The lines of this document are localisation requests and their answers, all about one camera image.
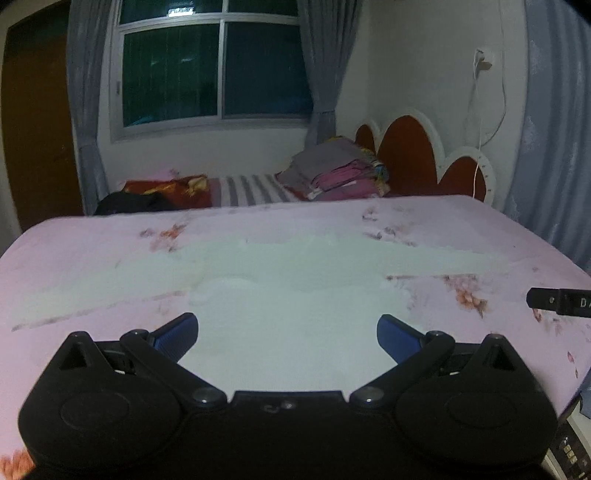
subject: blue gripper pad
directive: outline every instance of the blue gripper pad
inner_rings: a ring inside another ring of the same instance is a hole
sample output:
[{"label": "blue gripper pad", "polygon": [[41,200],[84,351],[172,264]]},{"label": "blue gripper pad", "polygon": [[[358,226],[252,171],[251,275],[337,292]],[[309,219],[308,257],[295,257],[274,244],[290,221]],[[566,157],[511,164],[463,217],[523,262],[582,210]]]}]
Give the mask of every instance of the blue gripper pad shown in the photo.
[{"label": "blue gripper pad", "polygon": [[178,362],[197,342],[199,323],[193,313],[183,313],[150,334],[152,346]]},{"label": "blue gripper pad", "polygon": [[380,347],[398,364],[421,349],[424,335],[392,315],[382,315],[377,330]]}]

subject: gray curtain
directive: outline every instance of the gray curtain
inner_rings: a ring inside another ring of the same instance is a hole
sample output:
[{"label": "gray curtain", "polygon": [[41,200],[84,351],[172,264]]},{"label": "gray curtain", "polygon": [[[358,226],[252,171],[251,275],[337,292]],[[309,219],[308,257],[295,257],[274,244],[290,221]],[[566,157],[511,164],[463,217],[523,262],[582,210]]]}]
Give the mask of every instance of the gray curtain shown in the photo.
[{"label": "gray curtain", "polygon": [[336,135],[335,108],[353,50],[362,0],[298,0],[301,44],[314,100],[306,148]]},{"label": "gray curtain", "polygon": [[505,213],[591,270],[591,27],[564,0],[525,2],[529,79]]},{"label": "gray curtain", "polygon": [[66,45],[70,113],[78,152],[76,168],[86,215],[109,194],[96,133],[99,122],[100,74],[112,0],[72,0]]}]

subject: headboard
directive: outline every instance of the headboard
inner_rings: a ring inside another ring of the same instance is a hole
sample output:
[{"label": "headboard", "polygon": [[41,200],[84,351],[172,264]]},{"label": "headboard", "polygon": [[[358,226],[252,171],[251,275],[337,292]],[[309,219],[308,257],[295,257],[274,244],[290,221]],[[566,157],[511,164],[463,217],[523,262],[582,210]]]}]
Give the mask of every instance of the headboard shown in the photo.
[{"label": "headboard", "polygon": [[492,204],[496,177],[488,158],[473,147],[446,157],[433,123],[416,109],[398,112],[383,137],[374,121],[365,121],[355,141],[386,165],[392,194],[472,196],[476,173],[475,198]]}]

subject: window frame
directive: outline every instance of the window frame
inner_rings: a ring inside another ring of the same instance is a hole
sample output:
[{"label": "window frame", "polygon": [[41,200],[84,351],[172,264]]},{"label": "window frame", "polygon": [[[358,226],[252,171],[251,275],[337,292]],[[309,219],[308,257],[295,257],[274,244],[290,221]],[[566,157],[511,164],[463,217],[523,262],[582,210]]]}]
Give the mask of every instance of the window frame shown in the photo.
[{"label": "window frame", "polygon": [[[112,23],[111,62],[109,72],[109,112],[113,140],[149,135],[174,129],[187,128],[265,128],[305,127],[310,115],[297,114],[250,114],[224,115],[227,24],[229,22],[255,22],[279,25],[300,25],[299,17],[289,15],[229,12],[229,0],[223,0],[221,12],[200,13],[179,17],[159,17],[120,24],[124,0],[116,0]],[[141,125],[123,125],[123,52],[125,35],[156,28],[181,27],[184,25],[219,24],[217,58],[217,114],[149,122]]]}]

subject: striped sheet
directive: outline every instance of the striped sheet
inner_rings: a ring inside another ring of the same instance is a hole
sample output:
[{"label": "striped sheet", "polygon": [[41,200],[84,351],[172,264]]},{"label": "striped sheet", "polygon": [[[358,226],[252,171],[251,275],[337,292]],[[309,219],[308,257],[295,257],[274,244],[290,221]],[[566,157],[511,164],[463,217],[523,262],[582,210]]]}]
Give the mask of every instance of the striped sheet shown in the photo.
[{"label": "striped sheet", "polygon": [[299,202],[273,175],[241,175],[210,179],[214,207],[242,207]]}]

